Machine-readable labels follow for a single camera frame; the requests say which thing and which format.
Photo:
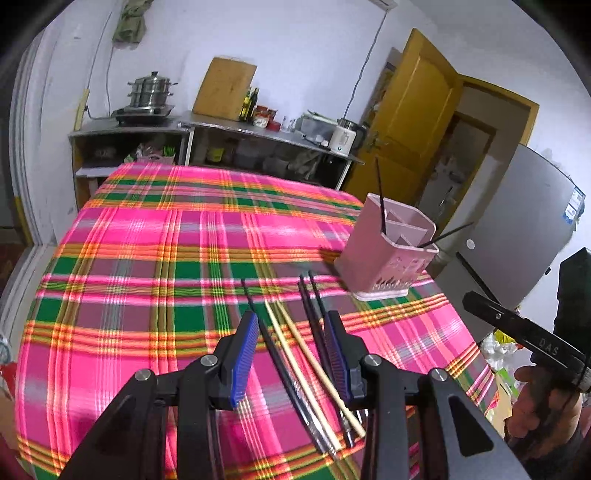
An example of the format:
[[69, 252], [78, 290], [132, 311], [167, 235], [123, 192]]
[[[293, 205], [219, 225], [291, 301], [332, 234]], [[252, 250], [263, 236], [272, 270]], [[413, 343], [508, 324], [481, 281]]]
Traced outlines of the pink plaid tablecloth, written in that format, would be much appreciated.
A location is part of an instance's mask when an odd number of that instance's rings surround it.
[[403, 298], [365, 303], [332, 271], [361, 209], [349, 194], [273, 177], [120, 167], [58, 245], [24, 327], [16, 431], [35, 477], [59, 475], [135, 371], [184, 368], [249, 304], [310, 336], [300, 280], [370, 351], [404, 370], [444, 368], [491, 410], [494, 374], [430, 276]]

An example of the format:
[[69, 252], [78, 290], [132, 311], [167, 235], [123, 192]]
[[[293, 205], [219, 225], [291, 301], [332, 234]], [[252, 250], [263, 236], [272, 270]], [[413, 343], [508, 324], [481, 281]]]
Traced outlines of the black chopstick lone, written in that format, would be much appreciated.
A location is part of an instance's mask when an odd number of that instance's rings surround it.
[[460, 231], [462, 231], [462, 230], [464, 230], [466, 228], [471, 227], [474, 223], [475, 223], [474, 221], [473, 222], [468, 222], [468, 223], [466, 223], [466, 224], [464, 224], [462, 226], [459, 226], [459, 227], [457, 227], [455, 229], [452, 229], [452, 230], [450, 230], [450, 231], [448, 231], [446, 233], [443, 233], [443, 234], [441, 234], [441, 235], [439, 235], [437, 237], [434, 237], [431, 240], [418, 245], [416, 248], [421, 248], [421, 249], [427, 248], [430, 245], [436, 244], [437, 242], [439, 242], [439, 241], [441, 241], [441, 240], [443, 240], [443, 239], [445, 239], [447, 237], [450, 237], [450, 236], [452, 236], [452, 235], [454, 235], [454, 234], [456, 234], [456, 233], [458, 233], [458, 232], [460, 232]]

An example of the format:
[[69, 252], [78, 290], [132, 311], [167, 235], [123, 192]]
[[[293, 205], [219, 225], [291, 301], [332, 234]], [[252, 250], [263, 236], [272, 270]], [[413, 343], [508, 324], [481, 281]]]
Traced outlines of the dark oil bottle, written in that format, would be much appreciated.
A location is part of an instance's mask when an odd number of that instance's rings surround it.
[[247, 112], [246, 121], [252, 123], [254, 112], [256, 111], [256, 105], [259, 101], [259, 87], [252, 90], [252, 94], [249, 97], [249, 111]]

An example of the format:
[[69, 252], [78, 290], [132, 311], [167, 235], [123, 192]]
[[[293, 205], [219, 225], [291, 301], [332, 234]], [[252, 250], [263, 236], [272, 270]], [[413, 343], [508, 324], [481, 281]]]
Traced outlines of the low steel shelf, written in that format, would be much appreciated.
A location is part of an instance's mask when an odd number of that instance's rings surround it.
[[120, 125], [114, 120], [91, 120], [68, 134], [76, 205], [83, 205], [117, 168], [148, 157], [185, 165], [192, 131], [172, 118], [160, 125]]

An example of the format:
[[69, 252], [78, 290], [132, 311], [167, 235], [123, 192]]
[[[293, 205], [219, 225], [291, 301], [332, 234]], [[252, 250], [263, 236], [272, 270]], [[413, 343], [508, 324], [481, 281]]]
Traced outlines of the induction cooktop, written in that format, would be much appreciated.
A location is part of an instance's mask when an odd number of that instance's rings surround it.
[[115, 110], [111, 116], [120, 125], [159, 125], [166, 121], [173, 108], [173, 105], [126, 106]]

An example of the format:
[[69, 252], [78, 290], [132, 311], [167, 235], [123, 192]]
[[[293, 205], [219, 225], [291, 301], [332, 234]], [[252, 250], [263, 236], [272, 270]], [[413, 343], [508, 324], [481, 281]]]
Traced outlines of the clear plastic container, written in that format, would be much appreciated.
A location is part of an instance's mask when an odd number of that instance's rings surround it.
[[312, 143], [328, 147], [338, 122], [315, 112], [304, 112], [295, 122], [295, 129]]

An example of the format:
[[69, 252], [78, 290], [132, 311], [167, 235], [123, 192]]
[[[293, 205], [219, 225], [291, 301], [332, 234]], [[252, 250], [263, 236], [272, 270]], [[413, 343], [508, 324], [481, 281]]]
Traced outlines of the pale wooden chopstick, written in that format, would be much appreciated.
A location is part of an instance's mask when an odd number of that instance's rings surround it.
[[283, 349], [283, 353], [286, 355], [287, 361], [290, 363], [291, 371], [293, 371], [294, 375], [297, 377], [297, 382], [304, 391], [304, 396], [308, 399], [308, 404], [310, 404], [311, 409], [314, 411], [315, 419], [318, 420], [318, 423], [322, 428], [322, 433], [325, 434], [325, 439], [327, 439], [329, 442], [329, 453], [337, 456], [339, 451], [342, 450], [341, 442], [339, 442], [337, 434], [335, 434], [335, 431], [332, 429], [327, 417], [325, 417], [324, 410], [322, 410], [320, 403], [318, 403], [317, 398], [315, 398], [314, 391], [312, 391], [311, 387], [308, 385], [307, 378], [304, 377], [304, 373], [301, 371], [301, 368], [297, 363], [297, 359], [290, 350], [290, 345], [287, 342], [286, 336], [283, 334], [283, 330], [280, 328], [280, 322], [276, 319], [273, 309], [271, 309], [270, 304], [267, 301], [264, 301], [263, 305], [266, 307], [266, 312], [270, 316], [274, 333], [276, 333], [276, 337], [280, 341], [280, 346]]

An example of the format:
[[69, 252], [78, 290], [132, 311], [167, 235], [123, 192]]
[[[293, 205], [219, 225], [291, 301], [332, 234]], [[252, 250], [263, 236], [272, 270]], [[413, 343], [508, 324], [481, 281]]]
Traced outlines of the power strip on wall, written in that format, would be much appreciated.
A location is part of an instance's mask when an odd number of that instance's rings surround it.
[[73, 126], [74, 132], [80, 131], [82, 128], [84, 114], [85, 114], [86, 108], [87, 108], [87, 101], [88, 101], [89, 93], [90, 93], [90, 91], [88, 88], [85, 88], [82, 92], [82, 96], [79, 100], [79, 103], [78, 103], [78, 106], [76, 109], [74, 126]]

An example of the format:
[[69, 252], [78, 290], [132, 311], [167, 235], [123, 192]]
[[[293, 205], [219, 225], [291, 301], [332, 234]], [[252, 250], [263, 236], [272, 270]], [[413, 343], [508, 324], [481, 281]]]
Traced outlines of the red lidded jar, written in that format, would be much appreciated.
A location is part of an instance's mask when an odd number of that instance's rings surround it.
[[266, 129], [276, 117], [276, 110], [263, 105], [257, 105], [252, 113], [252, 125]]

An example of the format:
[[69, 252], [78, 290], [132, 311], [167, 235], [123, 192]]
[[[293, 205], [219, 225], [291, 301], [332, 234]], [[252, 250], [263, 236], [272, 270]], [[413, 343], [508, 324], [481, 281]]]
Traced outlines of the pink utensil holder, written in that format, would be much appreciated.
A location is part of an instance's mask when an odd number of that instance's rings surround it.
[[381, 232], [379, 195], [367, 195], [335, 270], [346, 289], [363, 302], [408, 295], [439, 253], [436, 244], [418, 245], [434, 238], [435, 223], [419, 209], [386, 198], [387, 236]]

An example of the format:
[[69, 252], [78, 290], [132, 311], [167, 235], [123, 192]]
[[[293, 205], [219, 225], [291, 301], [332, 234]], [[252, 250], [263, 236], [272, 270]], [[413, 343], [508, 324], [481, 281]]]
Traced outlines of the silver refrigerator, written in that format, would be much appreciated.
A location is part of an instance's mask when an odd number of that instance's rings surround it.
[[460, 245], [436, 278], [479, 343], [493, 327], [467, 312], [475, 291], [513, 310], [546, 274], [570, 240], [585, 194], [569, 176], [520, 145], [482, 217], [460, 234]]

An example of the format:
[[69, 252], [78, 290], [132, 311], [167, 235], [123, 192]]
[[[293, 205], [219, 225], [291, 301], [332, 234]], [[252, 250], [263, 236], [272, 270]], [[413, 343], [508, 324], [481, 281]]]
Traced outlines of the white electric kettle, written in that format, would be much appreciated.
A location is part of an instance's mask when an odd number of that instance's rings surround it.
[[331, 140], [329, 140], [329, 150], [342, 156], [355, 153], [363, 146], [367, 131], [366, 126], [341, 118], [332, 132]]

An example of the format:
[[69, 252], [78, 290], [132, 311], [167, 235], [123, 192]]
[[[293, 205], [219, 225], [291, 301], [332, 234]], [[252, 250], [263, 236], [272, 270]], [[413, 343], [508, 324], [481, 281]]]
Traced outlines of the steel kitchen counter table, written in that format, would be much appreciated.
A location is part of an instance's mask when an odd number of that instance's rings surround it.
[[187, 128], [214, 129], [216, 131], [221, 131], [228, 134], [263, 139], [274, 143], [290, 145], [318, 154], [330, 155], [336, 159], [345, 161], [346, 167], [342, 171], [341, 176], [339, 176], [337, 186], [335, 186], [336, 190], [341, 189], [342, 184], [345, 182], [346, 175], [348, 175], [349, 168], [351, 168], [353, 164], [365, 165], [365, 162], [359, 158], [356, 158], [354, 155], [344, 156], [339, 153], [332, 152], [331, 150], [322, 146], [315, 145], [314, 142], [308, 141], [308, 139], [304, 138], [304, 135], [301, 134], [301, 132], [276, 132], [238, 121], [194, 114], [190, 111], [184, 112], [179, 117], [178, 122]]

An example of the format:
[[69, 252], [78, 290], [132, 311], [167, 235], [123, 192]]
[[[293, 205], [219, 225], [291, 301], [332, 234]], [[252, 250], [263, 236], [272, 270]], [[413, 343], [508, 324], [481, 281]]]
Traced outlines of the steel steamer pot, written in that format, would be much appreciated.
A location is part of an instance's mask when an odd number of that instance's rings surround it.
[[162, 107], [172, 95], [170, 88], [175, 86], [176, 82], [160, 76], [157, 71], [152, 71], [148, 76], [139, 77], [128, 85], [131, 88], [128, 94], [130, 107]]

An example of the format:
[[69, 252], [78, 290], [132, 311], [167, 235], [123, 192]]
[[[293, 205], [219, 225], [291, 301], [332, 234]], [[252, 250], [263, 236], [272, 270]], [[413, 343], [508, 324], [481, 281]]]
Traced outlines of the green hanging cloth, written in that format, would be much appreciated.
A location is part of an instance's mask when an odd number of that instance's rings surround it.
[[152, 0], [129, 0], [125, 3], [113, 34], [116, 44], [139, 44], [146, 32], [144, 14]]

